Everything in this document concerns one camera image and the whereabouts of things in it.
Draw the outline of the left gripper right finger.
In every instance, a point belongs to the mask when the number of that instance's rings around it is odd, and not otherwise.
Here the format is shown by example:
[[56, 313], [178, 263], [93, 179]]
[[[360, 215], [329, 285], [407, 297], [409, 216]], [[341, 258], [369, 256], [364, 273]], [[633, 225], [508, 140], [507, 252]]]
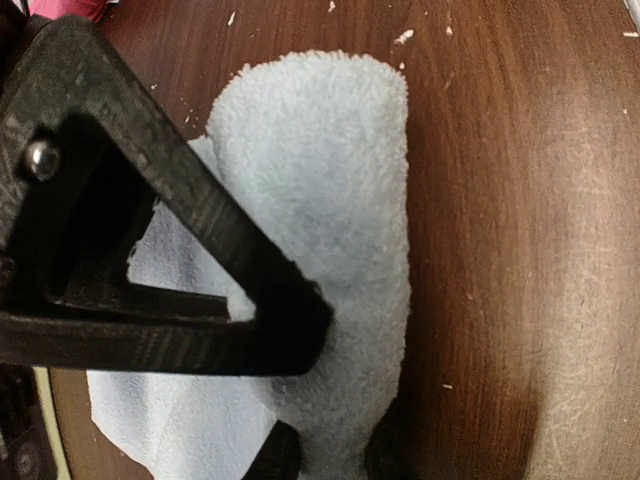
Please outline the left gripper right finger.
[[365, 450], [365, 469], [369, 480], [411, 480], [415, 473], [400, 446], [384, 432], [376, 432]]

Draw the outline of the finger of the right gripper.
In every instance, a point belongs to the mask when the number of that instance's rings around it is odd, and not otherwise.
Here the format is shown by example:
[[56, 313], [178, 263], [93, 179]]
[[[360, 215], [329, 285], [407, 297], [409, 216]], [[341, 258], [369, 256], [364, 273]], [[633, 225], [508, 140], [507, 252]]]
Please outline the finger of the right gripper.
[[295, 376], [332, 309], [89, 20], [1, 18], [1, 358]]

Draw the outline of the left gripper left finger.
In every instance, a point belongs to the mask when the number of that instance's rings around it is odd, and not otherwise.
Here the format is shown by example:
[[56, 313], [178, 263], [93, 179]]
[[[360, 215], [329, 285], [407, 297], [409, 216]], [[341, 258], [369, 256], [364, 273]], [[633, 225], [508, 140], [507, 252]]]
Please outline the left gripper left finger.
[[242, 477], [243, 480], [297, 480], [302, 450], [294, 428], [277, 421]]

